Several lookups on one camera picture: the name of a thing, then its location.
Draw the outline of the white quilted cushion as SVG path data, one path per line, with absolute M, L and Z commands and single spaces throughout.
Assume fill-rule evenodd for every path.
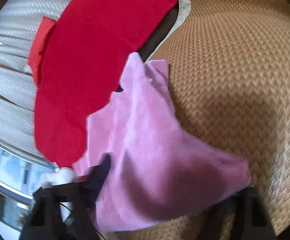
M 73 182 L 77 178 L 73 169 L 64 167 L 56 172 L 44 172 L 40 178 L 38 187 L 47 187 L 50 185 L 63 185 Z

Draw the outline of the beige dotted curtain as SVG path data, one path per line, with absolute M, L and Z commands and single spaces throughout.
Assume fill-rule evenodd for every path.
M 28 56 L 43 17 L 58 19 L 69 1 L 0 0 L 0 145 L 43 165 L 34 141 L 37 89 Z

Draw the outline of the red blanket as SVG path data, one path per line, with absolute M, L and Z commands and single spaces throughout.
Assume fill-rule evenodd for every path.
M 43 52 L 34 110 L 37 150 L 71 167 L 86 149 L 86 118 L 119 86 L 138 51 L 178 0 L 71 0 Z

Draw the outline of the red pillow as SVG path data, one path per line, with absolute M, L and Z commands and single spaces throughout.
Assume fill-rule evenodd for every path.
M 38 31 L 32 42 L 32 46 L 29 53 L 28 65 L 32 70 L 32 78 L 36 87 L 41 82 L 41 68 L 44 52 L 46 46 L 56 25 L 56 21 L 48 17 L 43 17 L 42 22 L 39 25 Z

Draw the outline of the pink corduroy coat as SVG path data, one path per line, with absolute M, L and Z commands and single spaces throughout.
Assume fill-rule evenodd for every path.
M 147 228 L 204 210 L 250 182 L 246 159 L 186 132 L 175 116 L 168 64 L 129 55 L 109 103 L 88 116 L 86 153 L 73 165 L 86 174 L 111 155 L 111 168 L 92 214 L 101 231 Z

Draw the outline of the window with frame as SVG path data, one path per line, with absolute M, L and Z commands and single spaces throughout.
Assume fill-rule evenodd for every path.
M 22 157 L 0 144 L 0 221 L 21 231 L 41 176 L 53 171 L 51 164 Z

